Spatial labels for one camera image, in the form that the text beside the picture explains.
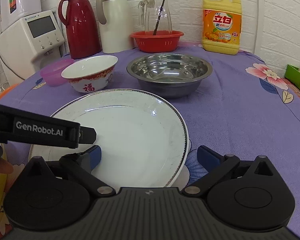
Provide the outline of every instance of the red thermos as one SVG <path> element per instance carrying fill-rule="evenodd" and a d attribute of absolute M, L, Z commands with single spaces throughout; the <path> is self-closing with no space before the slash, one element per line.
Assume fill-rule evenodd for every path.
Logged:
<path fill-rule="evenodd" d="M 66 18 L 62 14 L 64 1 L 68 1 Z M 61 0 L 58 14 L 66 26 L 71 58 L 89 57 L 101 51 L 97 22 L 89 0 Z"/>

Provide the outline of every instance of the yellow leaf pattern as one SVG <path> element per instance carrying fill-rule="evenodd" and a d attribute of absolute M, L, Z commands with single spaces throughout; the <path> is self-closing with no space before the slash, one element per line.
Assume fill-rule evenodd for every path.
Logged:
<path fill-rule="evenodd" d="M 293 101 L 293 95 L 290 94 L 288 91 L 284 90 L 282 93 L 282 101 L 285 104 L 291 103 Z"/>

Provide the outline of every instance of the beige thermos handle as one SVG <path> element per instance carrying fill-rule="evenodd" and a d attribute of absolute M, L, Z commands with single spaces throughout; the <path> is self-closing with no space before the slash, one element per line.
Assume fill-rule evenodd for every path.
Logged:
<path fill-rule="evenodd" d="M 97 18 L 98 21 L 104 25 L 107 23 L 107 19 L 105 17 L 105 13 L 103 12 L 103 2 L 105 0 L 96 0 L 96 11 L 97 11 Z"/>

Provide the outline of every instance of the white ceramic bowl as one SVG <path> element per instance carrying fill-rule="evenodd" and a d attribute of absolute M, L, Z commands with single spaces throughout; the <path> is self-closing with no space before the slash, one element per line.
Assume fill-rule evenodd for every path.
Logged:
<path fill-rule="evenodd" d="M 67 67 L 61 74 L 75 90 L 92 93 L 105 88 L 113 77 L 118 58 L 101 55 L 79 60 Z"/>
<path fill-rule="evenodd" d="M 117 191 L 120 187 L 170 187 L 189 152 L 188 130 L 168 101 L 145 91 L 103 90 L 78 98 L 53 117 L 93 127 L 102 149 L 100 164 L 91 172 Z M 29 157 L 56 161 L 77 149 L 33 145 Z"/>

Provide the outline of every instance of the metal basin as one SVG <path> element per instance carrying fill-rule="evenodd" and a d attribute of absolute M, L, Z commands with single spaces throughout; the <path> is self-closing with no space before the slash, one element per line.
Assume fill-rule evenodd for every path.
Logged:
<path fill-rule="evenodd" d="M 212 66 L 198 57 L 158 53 L 133 60 L 127 71 L 143 90 L 163 98 L 180 98 L 194 92 L 211 75 Z"/>

